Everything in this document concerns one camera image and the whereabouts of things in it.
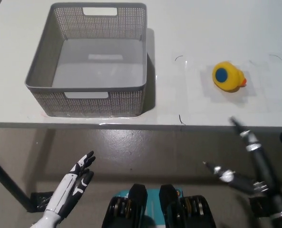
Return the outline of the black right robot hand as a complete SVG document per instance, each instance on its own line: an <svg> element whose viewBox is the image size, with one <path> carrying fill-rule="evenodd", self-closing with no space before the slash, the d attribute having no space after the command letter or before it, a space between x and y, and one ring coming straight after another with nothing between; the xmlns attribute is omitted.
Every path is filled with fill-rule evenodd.
<svg viewBox="0 0 282 228"><path fill-rule="evenodd" d="M230 121L251 157L256 178L250 179L212 162L203 164L220 181L250 196L251 210L256 218L269 218L274 228L282 228L282 185L270 159L251 130L242 126L235 117L231 117Z"/></svg>

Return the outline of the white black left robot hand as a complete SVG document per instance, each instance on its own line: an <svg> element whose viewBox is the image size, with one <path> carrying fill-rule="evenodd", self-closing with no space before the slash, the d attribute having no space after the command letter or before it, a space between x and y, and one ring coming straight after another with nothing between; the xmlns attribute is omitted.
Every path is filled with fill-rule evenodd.
<svg viewBox="0 0 282 228"><path fill-rule="evenodd" d="M91 151L72 167L54 191L46 211L56 213L61 219L69 215L94 176L94 172L90 171L88 167L95 159L94 152Z"/></svg>

